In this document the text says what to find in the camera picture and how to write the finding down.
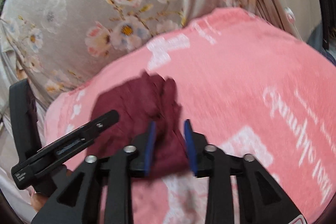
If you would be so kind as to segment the left hand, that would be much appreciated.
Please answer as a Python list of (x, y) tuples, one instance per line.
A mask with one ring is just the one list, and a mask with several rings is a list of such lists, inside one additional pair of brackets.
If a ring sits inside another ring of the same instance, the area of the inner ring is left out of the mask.
[[(66, 173), (63, 174), (61, 176), (61, 178), (59, 178), (57, 180), (57, 186), (62, 186), (63, 184), (65, 184), (65, 182), (68, 180), (68, 177), (72, 174), (72, 170), (70, 169), (67, 169), (66, 170)], [(32, 208), (38, 212), (39, 210), (41, 210), (41, 208), (45, 205), (45, 203), (47, 202), (49, 198), (44, 196), (43, 194), (41, 193), (37, 193), (37, 192), (34, 192), (33, 195), (31, 196), (30, 198), (30, 203), (31, 203), (31, 206)]]

